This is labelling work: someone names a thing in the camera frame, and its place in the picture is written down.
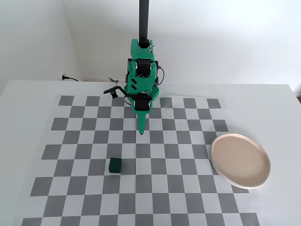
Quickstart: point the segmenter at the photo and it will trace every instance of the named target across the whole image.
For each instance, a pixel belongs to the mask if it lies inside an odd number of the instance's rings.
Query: small block
[[[120,173],[121,172],[122,159],[120,158],[111,158],[109,164],[110,173]]]

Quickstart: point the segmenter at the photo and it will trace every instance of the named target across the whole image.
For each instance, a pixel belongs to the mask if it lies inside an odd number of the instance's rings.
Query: gray square
[[[195,98],[183,98],[185,108],[197,108]]]
[[[61,96],[59,106],[72,106],[74,96]]]
[[[188,214],[171,214],[171,224],[172,226],[189,226]]]
[[[150,143],[151,144],[164,144],[163,131],[151,130],[150,131]]]
[[[198,117],[201,120],[212,119],[209,109],[198,109]]]
[[[55,177],[69,177],[71,176],[73,159],[58,160],[55,168]]]
[[[48,196],[43,217],[61,217],[66,195]]]
[[[123,119],[111,119],[110,130],[123,130]]]
[[[152,194],[153,213],[170,213],[168,193]]]
[[[194,159],[180,159],[183,175],[197,175],[197,167]]]
[[[220,193],[218,194],[222,213],[238,213],[238,208],[234,198],[234,194]]]
[[[80,216],[62,217],[60,226],[79,226]]]
[[[101,215],[99,217],[99,226],[117,226],[117,224],[118,215]]]
[[[174,119],[187,119],[185,108],[174,108]]]
[[[209,159],[206,145],[192,145],[195,159]]]
[[[93,144],[107,144],[109,140],[109,131],[96,130]]]
[[[136,114],[134,113],[132,107],[124,107],[124,118],[125,119],[135,119]]]
[[[171,97],[162,97],[160,98],[161,107],[173,107],[173,102]]]
[[[86,106],[92,107],[92,106],[99,106],[99,98],[95,96],[88,96],[86,101]]]
[[[199,175],[198,181],[201,193],[217,193],[212,175]]]
[[[167,183],[169,193],[185,193],[182,175],[168,175]]]
[[[76,147],[75,159],[91,159],[92,144],[80,144]]]
[[[232,187],[233,193],[249,193],[248,189],[243,189],[243,188],[235,187],[233,185],[231,185],[231,187]]]
[[[84,118],[81,124],[81,130],[95,130],[96,119]]]
[[[177,131],[178,144],[191,144],[189,131]]]
[[[88,176],[104,175],[105,159],[91,159]]]
[[[178,145],[164,145],[165,157],[167,159],[179,159],[179,147]]]
[[[174,119],[162,119],[163,130],[175,130]]]
[[[80,130],[78,131],[66,131],[64,140],[63,140],[63,145],[72,145],[72,144],[77,144],[79,142],[79,134]]]
[[[206,213],[207,226],[225,226],[222,213]]]
[[[150,119],[162,119],[161,108],[153,107],[150,111]]]
[[[83,106],[72,106],[69,118],[83,118],[85,107]]]
[[[69,118],[54,118],[51,130],[66,130]]]
[[[203,135],[206,145],[212,144],[214,139],[216,139],[216,132],[213,131],[203,131]]]
[[[137,226],[154,226],[154,219],[152,214],[136,214],[135,225]]]
[[[58,159],[62,145],[46,145],[42,159]]]
[[[120,176],[107,175],[103,179],[103,194],[119,194]]]
[[[240,213],[243,226],[260,226],[256,213]]]
[[[108,144],[107,159],[120,158],[122,153],[122,144]]]
[[[116,97],[112,99],[112,106],[117,107],[123,107],[124,106],[124,98],[123,97]]]
[[[106,118],[111,117],[111,107],[98,107],[97,118]]]
[[[186,193],[185,196],[188,213],[205,213],[201,193]]]
[[[118,214],[135,214],[135,208],[136,208],[135,197],[136,197],[135,193],[120,194]]]
[[[81,214],[83,216],[99,215],[101,203],[102,203],[101,194],[85,195]]]
[[[123,159],[121,166],[121,175],[136,174],[136,159]]]
[[[228,127],[225,120],[213,120],[214,128],[216,132],[228,132]]]
[[[87,184],[87,176],[71,177],[67,195],[85,194]]]
[[[136,175],[136,193],[151,193],[151,175]]]
[[[42,218],[24,218],[21,226],[41,226]]]
[[[198,119],[187,120],[189,131],[202,131],[201,122]]]
[[[150,144],[136,144],[136,158],[150,158],[151,145]]]
[[[151,159],[151,174],[166,175],[165,159]]]
[[[52,177],[35,178],[30,196],[48,196],[51,183]]]

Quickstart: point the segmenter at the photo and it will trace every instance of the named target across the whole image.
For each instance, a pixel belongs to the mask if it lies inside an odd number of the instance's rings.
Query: white square
[[[154,226],[171,226],[170,214],[154,214]]]
[[[80,130],[82,123],[82,118],[69,118],[66,130]]]
[[[136,144],[122,144],[122,159],[135,159],[136,158]]]
[[[119,193],[135,193],[136,192],[136,175],[121,175]]]
[[[191,143],[193,145],[205,144],[203,131],[189,131],[189,133],[190,133]]]
[[[91,159],[106,159],[108,144],[92,144]]]
[[[123,119],[124,118],[124,107],[112,107],[111,118]]]
[[[80,216],[79,226],[99,226],[99,215]]]
[[[188,123],[186,119],[175,119],[175,129],[177,131],[189,131]]]
[[[95,130],[110,130],[111,119],[96,119]]]
[[[203,131],[215,131],[213,121],[211,119],[209,120],[200,120],[202,130]]]
[[[165,159],[168,175],[182,175],[180,159]]]
[[[217,193],[233,193],[231,184],[227,183],[221,176],[214,175],[213,178]]]
[[[98,114],[98,107],[85,107],[84,118],[96,119]]]
[[[70,177],[53,177],[49,195],[67,195]]]
[[[209,159],[195,159],[198,175],[213,175]]]
[[[136,193],[136,214],[152,213],[152,193]]]
[[[136,119],[123,119],[123,130],[136,130]]]
[[[58,159],[74,159],[77,145],[62,145]]]
[[[63,210],[63,217],[80,216],[84,197],[84,195],[67,195]]]
[[[102,194],[100,215],[117,215],[119,194]]]
[[[185,193],[201,193],[197,175],[183,175]]]
[[[225,226],[243,226],[239,213],[223,213]]]
[[[151,175],[151,159],[136,159],[136,174]]]
[[[189,213],[189,226],[207,226],[205,213]]]
[[[79,144],[92,144],[94,140],[94,130],[81,130],[79,134]]]
[[[87,176],[89,172],[89,159],[75,159],[73,162],[71,176]]]
[[[185,112],[187,119],[199,119],[197,109],[185,108]]]
[[[164,144],[150,144],[150,157],[152,159],[164,159],[165,158]]]
[[[141,135],[139,131],[136,130],[136,143],[137,144],[149,144],[150,143],[150,132],[145,130]]]
[[[88,176],[85,194],[102,194],[104,176]]]
[[[161,108],[162,119],[174,119],[173,108]]]
[[[192,145],[178,145],[180,159],[194,159]]]
[[[202,193],[205,213],[221,213],[220,201],[217,193]]]
[[[164,130],[163,139],[164,139],[164,144],[177,144],[178,143],[177,132],[173,130]]]
[[[152,175],[151,187],[153,193],[168,193],[167,175]]]
[[[149,119],[150,120],[150,130],[163,130],[162,119]]]
[[[122,130],[110,130],[108,144],[122,144],[122,137]]]
[[[170,213],[188,213],[185,193],[169,193]]]

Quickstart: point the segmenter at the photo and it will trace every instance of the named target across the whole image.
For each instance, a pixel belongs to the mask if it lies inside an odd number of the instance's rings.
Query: white table
[[[10,225],[56,95],[97,96],[106,82],[10,81],[0,98],[0,225]],[[250,190],[261,226],[301,225],[301,104],[287,85],[162,84],[160,96],[215,97],[229,131],[257,141],[271,173]]]

